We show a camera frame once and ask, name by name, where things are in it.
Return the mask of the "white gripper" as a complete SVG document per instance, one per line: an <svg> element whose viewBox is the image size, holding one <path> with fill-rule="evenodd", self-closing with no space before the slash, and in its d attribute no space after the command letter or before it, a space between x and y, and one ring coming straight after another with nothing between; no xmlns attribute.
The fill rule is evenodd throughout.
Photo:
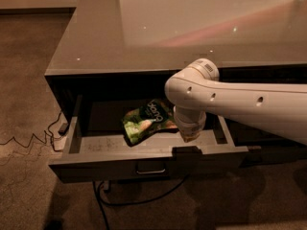
<svg viewBox="0 0 307 230"><path fill-rule="evenodd" d="M201 135L206 114L204 111L185 109L175 105L174 119L183 141L188 143Z"/></svg>

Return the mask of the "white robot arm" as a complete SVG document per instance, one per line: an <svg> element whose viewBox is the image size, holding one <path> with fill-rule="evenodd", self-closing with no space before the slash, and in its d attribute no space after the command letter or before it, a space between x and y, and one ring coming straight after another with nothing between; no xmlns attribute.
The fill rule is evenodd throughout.
<svg viewBox="0 0 307 230"><path fill-rule="evenodd" d="M200 136L211 113L307 144L304 84L220 82L217 66L200 58L166 81L165 95L186 141Z"/></svg>

